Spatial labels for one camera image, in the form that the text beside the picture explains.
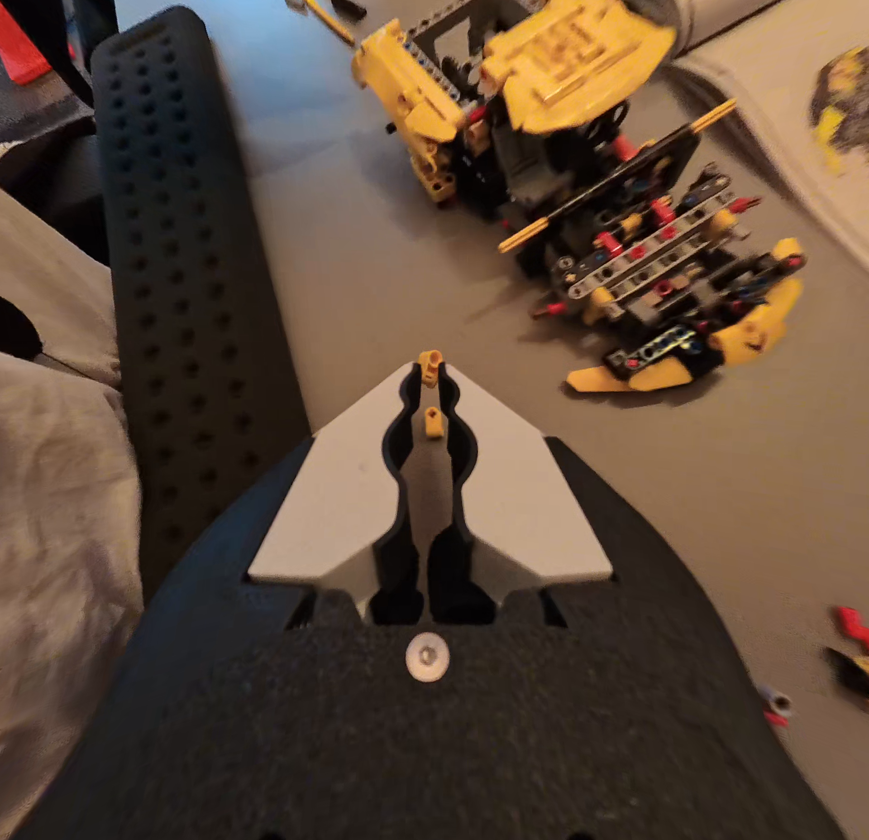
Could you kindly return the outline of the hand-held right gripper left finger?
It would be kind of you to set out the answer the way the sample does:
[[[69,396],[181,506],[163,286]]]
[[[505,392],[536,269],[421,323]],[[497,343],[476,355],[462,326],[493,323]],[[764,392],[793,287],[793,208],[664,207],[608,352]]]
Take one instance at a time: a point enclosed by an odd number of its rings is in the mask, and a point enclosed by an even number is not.
[[[315,434],[248,568],[257,584],[341,590],[376,624],[414,624],[423,596],[401,466],[420,366],[401,365]]]

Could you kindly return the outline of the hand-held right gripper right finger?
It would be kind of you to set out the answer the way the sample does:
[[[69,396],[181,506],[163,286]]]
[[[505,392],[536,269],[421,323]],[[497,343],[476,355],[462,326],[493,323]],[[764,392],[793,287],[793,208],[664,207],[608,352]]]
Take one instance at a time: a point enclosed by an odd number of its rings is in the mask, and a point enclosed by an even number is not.
[[[494,622],[505,599],[605,581],[604,551],[545,435],[461,371],[439,366],[452,516],[429,551],[436,622]]]

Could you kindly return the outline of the yellow black brick car model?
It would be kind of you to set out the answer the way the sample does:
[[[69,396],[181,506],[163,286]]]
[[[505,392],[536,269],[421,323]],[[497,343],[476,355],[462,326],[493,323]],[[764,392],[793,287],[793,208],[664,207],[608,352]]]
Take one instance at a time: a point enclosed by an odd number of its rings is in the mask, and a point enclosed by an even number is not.
[[[601,363],[568,374],[579,393],[670,389],[751,363],[802,293],[795,239],[730,247],[759,197],[738,197],[716,163],[675,190],[733,100],[663,139],[624,134],[629,97],[674,42],[622,0],[456,0],[353,46],[353,79],[429,198],[498,217],[499,251],[548,281],[533,319],[608,331]]]

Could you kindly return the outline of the grey desk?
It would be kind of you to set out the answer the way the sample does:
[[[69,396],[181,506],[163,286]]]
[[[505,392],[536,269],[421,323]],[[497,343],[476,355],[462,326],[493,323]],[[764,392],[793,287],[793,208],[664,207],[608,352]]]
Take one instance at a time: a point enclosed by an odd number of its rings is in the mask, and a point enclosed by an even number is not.
[[[324,5],[328,0],[320,0]],[[783,340],[718,380],[575,396],[599,340],[529,316],[540,290],[502,227],[429,203],[349,49],[284,0],[115,0],[119,27],[171,5],[208,27],[233,97],[273,282],[318,429],[422,350],[561,438],[655,527],[715,604],[752,677],[787,694],[781,740],[850,838],[867,838],[867,712],[832,682],[831,608],[867,617],[867,274],[719,125],[716,162],[766,250],[796,237],[805,291]]]

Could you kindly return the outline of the group of small brick pieces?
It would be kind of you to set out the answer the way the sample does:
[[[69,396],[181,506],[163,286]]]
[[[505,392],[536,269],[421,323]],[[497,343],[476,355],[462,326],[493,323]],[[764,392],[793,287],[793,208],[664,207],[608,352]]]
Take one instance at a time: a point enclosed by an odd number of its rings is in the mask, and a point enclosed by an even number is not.
[[[860,613],[846,606],[834,606],[831,619],[842,638],[859,647],[856,654],[825,647],[822,658],[837,691],[847,694],[864,714],[868,713],[868,626]],[[762,687],[758,690],[767,724],[787,728],[793,715],[793,702],[784,693]]]

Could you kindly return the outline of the yellow brick axle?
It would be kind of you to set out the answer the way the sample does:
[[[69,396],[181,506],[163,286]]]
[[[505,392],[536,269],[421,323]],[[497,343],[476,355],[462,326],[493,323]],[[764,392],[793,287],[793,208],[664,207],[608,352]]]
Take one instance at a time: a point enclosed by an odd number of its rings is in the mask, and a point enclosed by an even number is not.
[[[322,26],[327,28],[330,33],[341,40],[350,49],[356,47],[356,39],[353,32],[339,19],[329,14],[316,0],[301,0],[301,2],[304,7],[304,12],[307,15],[314,17]]]

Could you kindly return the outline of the building instruction booklet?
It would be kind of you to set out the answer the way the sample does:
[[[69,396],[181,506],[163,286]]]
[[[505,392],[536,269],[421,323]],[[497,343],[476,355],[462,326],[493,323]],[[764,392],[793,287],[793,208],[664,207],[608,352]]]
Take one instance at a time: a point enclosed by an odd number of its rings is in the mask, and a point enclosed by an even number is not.
[[[671,0],[675,67],[737,99],[791,193],[868,263],[868,0]]]

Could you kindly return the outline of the red plastic case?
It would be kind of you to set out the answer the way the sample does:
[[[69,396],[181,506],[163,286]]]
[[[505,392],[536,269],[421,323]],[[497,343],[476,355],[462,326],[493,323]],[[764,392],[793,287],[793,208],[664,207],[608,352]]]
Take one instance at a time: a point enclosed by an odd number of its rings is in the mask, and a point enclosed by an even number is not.
[[[26,86],[51,73],[51,66],[1,5],[1,59],[10,80]]]

